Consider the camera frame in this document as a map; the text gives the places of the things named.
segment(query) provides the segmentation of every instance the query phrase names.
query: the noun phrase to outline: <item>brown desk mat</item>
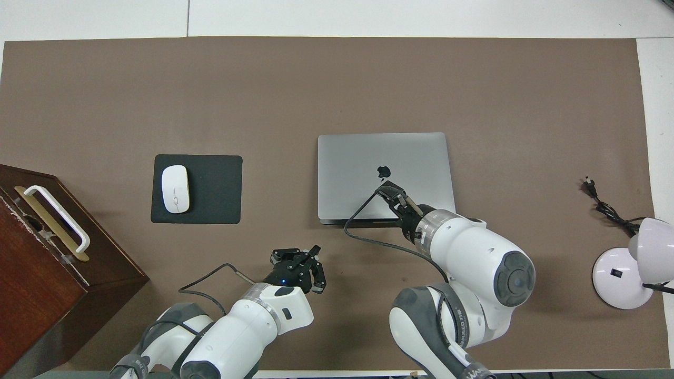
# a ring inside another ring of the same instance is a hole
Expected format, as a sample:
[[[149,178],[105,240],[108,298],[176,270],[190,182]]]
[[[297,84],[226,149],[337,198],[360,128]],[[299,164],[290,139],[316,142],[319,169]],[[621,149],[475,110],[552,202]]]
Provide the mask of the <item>brown desk mat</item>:
[[[261,279],[272,249],[314,243],[328,278],[309,295],[315,321],[274,341],[261,369],[414,368],[388,311],[402,288],[440,278],[319,224],[317,137],[438,131],[458,212],[517,243],[538,274],[505,336],[470,353],[493,369],[668,366],[661,295],[621,311],[592,289],[595,259],[627,237],[578,190],[590,175],[621,214],[652,215],[634,40],[7,42],[3,64],[0,162],[57,175],[152,278],[69,368],[110,368],[172,303],[215,316],[177,293],[215,266]],[[241,222],[151,223],[157,154],[242,156]],[[247,287],[223,272],[199,288],[229,307]]]

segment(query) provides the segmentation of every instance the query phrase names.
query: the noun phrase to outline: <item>white tile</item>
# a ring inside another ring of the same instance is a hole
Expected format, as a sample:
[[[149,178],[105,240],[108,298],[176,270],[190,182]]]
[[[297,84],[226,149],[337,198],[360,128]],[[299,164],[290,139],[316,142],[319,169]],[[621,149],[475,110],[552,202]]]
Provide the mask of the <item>white tile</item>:
[[[659,0],[191,0],[190,36],[674,36]]]
[[[0,44],[186,35],[187,0],[0,0]]]
[[[655,217],[674,223],[674,38],[637,40]],[[663,294],[674,368],[674,295]]]

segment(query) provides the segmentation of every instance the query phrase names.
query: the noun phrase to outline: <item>apple logo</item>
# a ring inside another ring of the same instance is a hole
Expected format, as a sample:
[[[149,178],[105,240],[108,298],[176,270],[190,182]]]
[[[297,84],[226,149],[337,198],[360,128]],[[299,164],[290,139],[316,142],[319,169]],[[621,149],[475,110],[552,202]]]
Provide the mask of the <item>apple logo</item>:
[[[379,177],[381,178],[381,181],[384,181],[384,178],[391,176],[391,169],[386,166],[379,166],[377,171],[379,171]]]

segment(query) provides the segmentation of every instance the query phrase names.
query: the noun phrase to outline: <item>drawer handle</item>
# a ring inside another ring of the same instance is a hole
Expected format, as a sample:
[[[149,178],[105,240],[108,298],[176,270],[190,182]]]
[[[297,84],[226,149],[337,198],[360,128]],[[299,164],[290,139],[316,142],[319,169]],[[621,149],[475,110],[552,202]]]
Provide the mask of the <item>drawer handle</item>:
[[[35,191],[40,192],[45,199],[51,204],[51,206],[63,217],[66,223],[70,225],[71,228],[75,231],[80,236],[80,239],[82,239],[82,242],[80,243],[80,246],[75,250],[77,253],[82,253],[84,250],[86,250],[87,247],[89,247],[89,235],[82,229],[82,227],[75,221],[68,212],[66,212],[65,209],[59,204],[59,202],[54,199],[54,196],[52,196],[49,191],[47,191],[46,188],[39,186],[39,185],[31,185],[26,191],[24,191],[24,195],[26,196],[32,196]]]

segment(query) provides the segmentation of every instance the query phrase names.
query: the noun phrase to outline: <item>black mouse pad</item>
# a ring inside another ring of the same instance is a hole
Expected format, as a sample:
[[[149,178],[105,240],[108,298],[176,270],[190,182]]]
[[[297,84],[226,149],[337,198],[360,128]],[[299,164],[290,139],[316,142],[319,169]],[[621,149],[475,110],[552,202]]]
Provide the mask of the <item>black mouse pad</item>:
[[[189,208],[178,214],[166,210],[162,197],[162,172],[173,165],[185,166],[189,188]],[[153,223],[238,224],[242,167],[238,155],[157,155],[150,219]]]

